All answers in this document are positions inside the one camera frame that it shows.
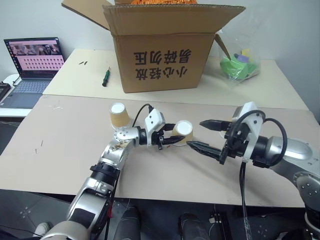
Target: laptop keyboard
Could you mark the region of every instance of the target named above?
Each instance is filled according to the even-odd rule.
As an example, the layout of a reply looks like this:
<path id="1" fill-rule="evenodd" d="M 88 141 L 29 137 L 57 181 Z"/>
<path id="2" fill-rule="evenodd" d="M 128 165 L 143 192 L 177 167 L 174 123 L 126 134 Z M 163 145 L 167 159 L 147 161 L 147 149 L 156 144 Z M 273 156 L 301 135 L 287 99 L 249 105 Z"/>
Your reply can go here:
<path id="1" fill-rule="evenodd" d="M 23 80 L 14 88 L 13 93 L 42 94 L 50 81 Z"/>

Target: beige cardboard sheet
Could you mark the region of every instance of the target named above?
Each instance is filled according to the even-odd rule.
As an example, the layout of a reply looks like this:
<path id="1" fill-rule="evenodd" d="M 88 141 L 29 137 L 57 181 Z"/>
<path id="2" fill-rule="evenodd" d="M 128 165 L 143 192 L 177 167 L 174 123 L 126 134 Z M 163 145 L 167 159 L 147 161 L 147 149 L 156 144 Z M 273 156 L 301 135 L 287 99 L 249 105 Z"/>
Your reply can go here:
<path id="1" fill-rule="evenodd" d="M 109 83 L 103 87 L 108 67 Z M 197 88 L 124 93 L 113 51 L 75 49 L 44 94 L 226 106 L 255 101 L 264 108 L 308 110 L 274 60 L 262 60 L 261 73 L 242 84 L 230 86 L 223 78 L 219 59 L 209 57 Z"/>
<path id="2" fill-rule="evenodd" d="M 15 132 L 0 156 L 0 188 L 54 194 L 76 194 L 91 174 L 114 130 L 108 108 L 114 99 L 44 95 Z M 146 102 L 122 100 L 134 118 Z M 194 138 L 221 148 L 218 132 L 198 125 L 207 119 L 230 120 L 235 107 L 150 102 L 163 112 L 167 123 L 189 120 Z M 320 128 L 311 112 L 262 108 L 282 122 L 291 138 L 319 149 Z M 140 125 L 147 115 L 141 112 Z M 279 136 L 271 123 L 262 135 Z M 225 165 L 200 155 L 188 146 L 134 149 L 120 175 L 116 196 L 217 204 L 241 204 L 240 159 Z M 298 191 L 272 170 L 248 164 L 246 203 L 252 206 L 303 207 Z"/>

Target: cardboard box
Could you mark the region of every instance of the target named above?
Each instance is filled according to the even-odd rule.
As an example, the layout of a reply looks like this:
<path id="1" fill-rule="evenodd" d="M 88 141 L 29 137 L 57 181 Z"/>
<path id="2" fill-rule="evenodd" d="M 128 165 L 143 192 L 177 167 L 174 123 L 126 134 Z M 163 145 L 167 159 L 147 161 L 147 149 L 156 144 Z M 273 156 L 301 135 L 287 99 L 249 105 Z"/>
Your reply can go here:
<path id="1" fill-rule="evenodd" d="M 196 88 L 214 39 L 226 52 L 215 33 L 245 9 L 204 4 L 130 5 L 130 2 L 117 0 L 112 5 L 106 0 L 64 0 L 62 3 L 111 32 L 125 93 Z"/>

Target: laptop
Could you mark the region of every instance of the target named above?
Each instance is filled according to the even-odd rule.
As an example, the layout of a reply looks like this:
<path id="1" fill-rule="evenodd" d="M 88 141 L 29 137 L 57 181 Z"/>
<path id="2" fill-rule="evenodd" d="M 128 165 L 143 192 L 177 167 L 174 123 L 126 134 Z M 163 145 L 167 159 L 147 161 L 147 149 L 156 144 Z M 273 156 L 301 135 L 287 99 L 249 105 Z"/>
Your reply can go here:
<path id="1" fill-rule="evenodd" d="M 64 64 L 57 37 L 5 39 L 21 81 L 0 108 L 32 109 Z"/>

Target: gray wall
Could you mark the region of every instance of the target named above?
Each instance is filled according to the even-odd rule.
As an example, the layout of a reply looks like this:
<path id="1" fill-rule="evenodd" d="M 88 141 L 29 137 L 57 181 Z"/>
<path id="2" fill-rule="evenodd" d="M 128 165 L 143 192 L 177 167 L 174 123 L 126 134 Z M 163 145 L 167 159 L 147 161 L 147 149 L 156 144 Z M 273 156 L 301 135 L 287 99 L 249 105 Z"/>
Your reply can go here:
<path id="1" fill-rule="evenodd" d="M 57 36 L 66 57 L 75 48 L 114 49 L 108 31 L 61 7 L 61 1 L 1 0 L 0 39 Z M 198 2 L 247 7 L 225 30 L 231 33 L 231 36 L 232 33 L 241 31 L 252 36 L 251 43 L 260 57 L 276 60 L 295 90 L 320 121 L 319 0 Z M 239 23 L 244 21 L 250 23 L 248 28 L 246 25 L 239 26 Z M 211 54 L 216 55 L 217 52 L 214 45 Z M 0 43 L 0 79 L 13 73 L 16 73 L 16 69 L 5 45 Z"/>

